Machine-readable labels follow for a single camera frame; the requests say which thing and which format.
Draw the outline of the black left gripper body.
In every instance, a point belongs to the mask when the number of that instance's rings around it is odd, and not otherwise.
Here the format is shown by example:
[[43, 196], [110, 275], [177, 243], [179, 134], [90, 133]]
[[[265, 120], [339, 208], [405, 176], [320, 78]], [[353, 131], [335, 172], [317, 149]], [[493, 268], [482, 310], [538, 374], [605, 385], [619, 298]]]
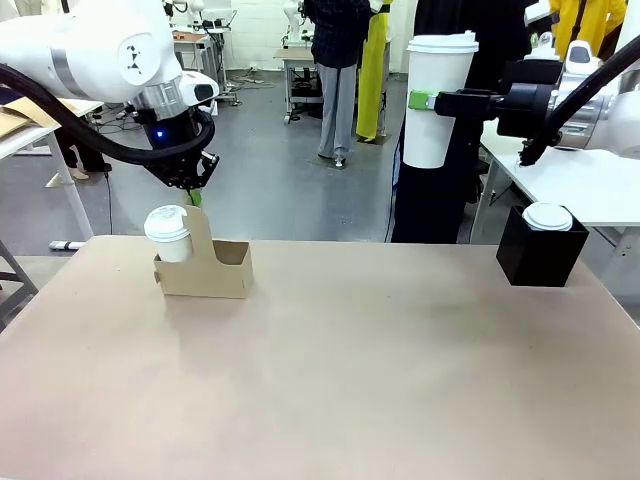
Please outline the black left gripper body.
[[210, 143], [215, 134], [215, 123], [209, 113], [196, 107], [188, 107], [182, 113], [171, 118], [160, 119], [152, 109], [139, 109], [132, 113], [134, 121], [140, 124], [155, 152], [179, 147], [184, 150], [188, 145], [197, 146], [185, 153], [169, 155], [162, 153], [146, 160], [144, 167], [150, 172], [159, 173], [197, 173], [202, 150]]

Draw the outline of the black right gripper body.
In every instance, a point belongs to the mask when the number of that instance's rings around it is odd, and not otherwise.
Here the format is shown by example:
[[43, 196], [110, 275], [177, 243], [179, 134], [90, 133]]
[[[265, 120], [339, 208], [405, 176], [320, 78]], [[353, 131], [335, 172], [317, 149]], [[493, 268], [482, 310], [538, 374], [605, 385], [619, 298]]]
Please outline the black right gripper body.
[[499, 136], [532, 139], [542, 128], [553, 84], [513, 83], [508, 93], [492, 98]]

